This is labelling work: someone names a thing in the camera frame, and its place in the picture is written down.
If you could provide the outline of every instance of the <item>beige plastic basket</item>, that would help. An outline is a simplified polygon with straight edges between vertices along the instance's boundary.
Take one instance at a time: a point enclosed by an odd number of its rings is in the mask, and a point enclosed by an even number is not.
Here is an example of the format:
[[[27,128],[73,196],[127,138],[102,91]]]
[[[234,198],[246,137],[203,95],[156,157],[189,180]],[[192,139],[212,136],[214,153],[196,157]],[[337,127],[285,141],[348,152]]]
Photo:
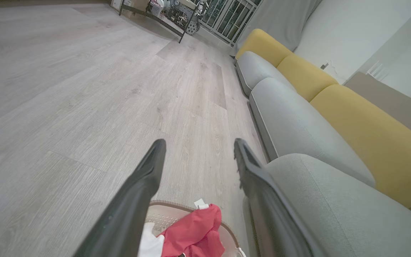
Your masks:
[[[151,202],[148,207],[145,222],[154,222],[153,234],[158,236],[173,223],[191,213],[193,210],[168,202]],[[218,229],[225,252],[222,257],[246,257],[237,243],[237,239],[224,223]]]

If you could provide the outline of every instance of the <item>gray curtain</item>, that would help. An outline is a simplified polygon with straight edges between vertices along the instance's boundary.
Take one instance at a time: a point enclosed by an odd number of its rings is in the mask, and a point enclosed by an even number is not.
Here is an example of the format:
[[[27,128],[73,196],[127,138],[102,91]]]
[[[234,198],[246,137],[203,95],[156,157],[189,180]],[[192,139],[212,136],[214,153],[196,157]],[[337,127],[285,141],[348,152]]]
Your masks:
[[[253,29],[259,28],[291,51],[299,45],[302,28],[321,0],[263,0],[242,31],[231,56],[235,56]]]

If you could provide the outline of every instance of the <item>sofa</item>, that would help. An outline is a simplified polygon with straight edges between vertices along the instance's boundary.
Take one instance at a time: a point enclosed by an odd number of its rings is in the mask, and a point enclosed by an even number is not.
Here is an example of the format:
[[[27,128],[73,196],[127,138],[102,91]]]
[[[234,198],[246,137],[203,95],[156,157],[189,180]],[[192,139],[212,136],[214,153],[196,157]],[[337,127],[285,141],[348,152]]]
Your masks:
[[[340,234],[326,242],[335,256],[364,249],[366,234],[403,244],[404,236],[393,233],[411,235],[411,130],[260,29],[235,59],[270,161],[266,169],[295,212],[312,221],[310,231]],[[337,242],[347,249],[337,250]]]

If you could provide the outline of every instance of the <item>yellow backrest cushion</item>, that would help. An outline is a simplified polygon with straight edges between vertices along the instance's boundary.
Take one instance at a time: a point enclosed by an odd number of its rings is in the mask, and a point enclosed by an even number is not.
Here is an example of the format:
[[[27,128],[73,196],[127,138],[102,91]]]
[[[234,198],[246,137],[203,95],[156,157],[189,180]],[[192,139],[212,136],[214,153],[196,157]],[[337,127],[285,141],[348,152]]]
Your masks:
[[[328,86],[310,104],[367,165],[376,189],[411,208],[411,130],[341,85]]]
[[[337,84],[333,77],[295,54],[283,59],[277,69],[307,101],[327,86]]]
[[[263,57],[274,67],[277,67],[285,57],[293,54],[292,51],[261,29],[254,29],[249,34],[235,58],[239,60],[240,56],[246,51],[252,51]]]

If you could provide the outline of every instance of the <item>red garment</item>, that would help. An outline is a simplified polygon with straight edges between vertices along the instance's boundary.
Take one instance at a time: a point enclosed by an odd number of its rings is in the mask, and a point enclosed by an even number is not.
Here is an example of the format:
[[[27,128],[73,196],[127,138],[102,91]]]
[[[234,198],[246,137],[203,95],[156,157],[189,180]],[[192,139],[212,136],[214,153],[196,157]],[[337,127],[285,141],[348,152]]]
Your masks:
[[[225,248],[220,241],[218,228],[222,212],[216,205],[195,210],[167,228],[161,257],[221,257]]]

